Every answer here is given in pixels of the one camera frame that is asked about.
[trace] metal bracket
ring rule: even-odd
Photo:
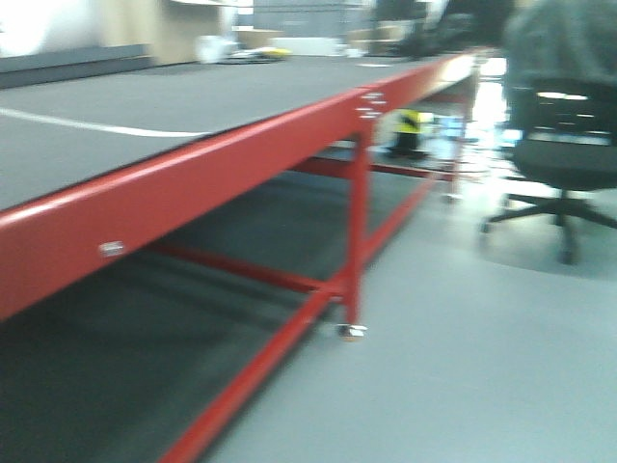
[[[121,241],[110,241],[108,243],[100,244],[98,246],[98,252],[104,258],[114,258],[124,254],[126,252],[126,247]]]

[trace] red metal frame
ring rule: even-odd
[[[121,241],[127,252],[140,249],[282,171],[296,169],[351,180],[347,257],[328,281],[204,251],[149,244],[154,251],[308,294],[302,307],[160,460],[194,461],[331,301],[342,300],[345,321],[358,322],[366,261],[439,179],[455,183],[456,166],[451,172],[431,173],[370,164],[368,145],[374,121],[363,119],[358,111],[367,104],[367,94],[379,93],[384,101],[380,111],[389,111],[467,78],[472,69],[473,53],[442,58],[0,213],[0,319],[117,259],[103,257],[98,252],[101,243]],[[310,159],[351,134],[357,141],[352,161]],[[371,170],[425,179],[368,236]]]

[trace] table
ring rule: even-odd
[[[160,459],[193,461],[331,301],[346,308],[341,334],[362,335],[366,262],[438,180],[456,177],[455,165],[436,173],[371,165],[373,125],[387,111],[472,83],[474,54],[420,63],[182,65],[3,91],[0,317],[145,247],[305,293],[296,313]],[[446,99],[468,113],[473,86],[463,91]],[[350,138],[351,161],[313,158]],[[347,258],[331,278],[157,241],[286,170],[351,181]],[[426,180],[368,235],[371,170]]]

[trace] gray tabletop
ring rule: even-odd
[[[416,66],[293,57],[150,68],[1,91],[0,210]]]

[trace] white line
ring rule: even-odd
[[[55,118],[53,116],[43,116],[40,114],[27,113],[17,109],[0,107],[0,116],[21,119],[34,123],[52,123],[65,127],[84,128],[86,130],[97,130],[99,132],[120,133],[122,135],[135,135],[137,137],[161,137],[161,138],[184,138],[200,137],[211,132],[167,132],[163,130],[147,130],[144,128],[122,127],[120,125],[106,125],[104,123],[84,123],[73,119]]]

